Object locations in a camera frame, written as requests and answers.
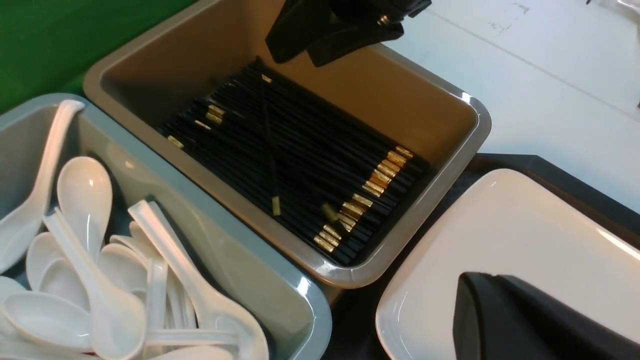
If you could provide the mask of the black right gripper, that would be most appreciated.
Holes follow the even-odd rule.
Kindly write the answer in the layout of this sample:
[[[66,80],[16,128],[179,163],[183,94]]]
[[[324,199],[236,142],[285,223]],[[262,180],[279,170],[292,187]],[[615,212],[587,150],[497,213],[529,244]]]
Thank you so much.
[[[405,33],[400,23],[405,18],[415,18],[432,3],[432,0],[286,0],[265,43],[277,64],[306,51],[311,63],[320,68],[361,48],[400,38]]]

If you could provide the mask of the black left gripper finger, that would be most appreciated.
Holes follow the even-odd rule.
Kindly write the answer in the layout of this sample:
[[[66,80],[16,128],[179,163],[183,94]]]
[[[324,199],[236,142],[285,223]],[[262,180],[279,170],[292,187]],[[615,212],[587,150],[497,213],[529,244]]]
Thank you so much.
[[[512,275],[458,277],[452,338],[458,360],[637,360],[640,347]]]

